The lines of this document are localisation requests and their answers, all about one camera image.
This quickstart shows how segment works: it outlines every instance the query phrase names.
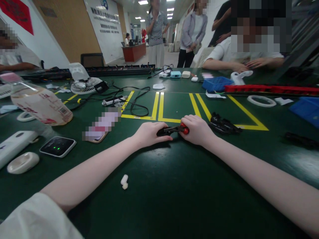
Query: bottle cap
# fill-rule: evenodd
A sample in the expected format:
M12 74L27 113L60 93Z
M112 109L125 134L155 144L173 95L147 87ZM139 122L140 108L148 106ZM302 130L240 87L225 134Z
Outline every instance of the bottle cap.
M0 77L2 80L8 83L21 81L21 77L13 72L2 74Z

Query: light blue device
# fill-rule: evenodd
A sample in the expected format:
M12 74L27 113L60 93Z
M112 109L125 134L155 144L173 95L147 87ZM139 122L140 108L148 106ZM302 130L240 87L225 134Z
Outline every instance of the light blue device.
M181 78L182 77L182 73L180 71L172 71L170 73L170 77L171 78Z

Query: pliers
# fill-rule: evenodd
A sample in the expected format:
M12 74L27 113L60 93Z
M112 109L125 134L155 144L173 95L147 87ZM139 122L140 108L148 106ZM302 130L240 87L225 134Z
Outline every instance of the pliers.
M176 127L168 127L168 128L162 128L157 132L157 136L170 136L174 132L183 132L183 134L188 134L189 133L189 128L184 124L181 123L180 126Z

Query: plastic bottle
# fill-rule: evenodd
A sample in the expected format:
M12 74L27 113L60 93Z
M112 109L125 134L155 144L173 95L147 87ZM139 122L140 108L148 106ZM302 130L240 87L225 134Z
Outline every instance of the plastic bottle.
M57 126L72 120L73 113L50 90L25 82L15 73L2 74L0 78L11 84L13 104L42 123Z

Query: gray cardigan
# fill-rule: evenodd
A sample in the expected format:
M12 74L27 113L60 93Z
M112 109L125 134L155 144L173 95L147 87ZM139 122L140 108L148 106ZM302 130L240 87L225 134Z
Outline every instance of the gray cardigan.
M202 30L196 37L196 43L200 44L205 36L206 33L206 26L207 26L207 16L203 14L203 26ZM195 12L190 14L184 21L183 30L182 30L182 38L181 38L181 45L184 48L188 48L192 45L192 35L195 29Z

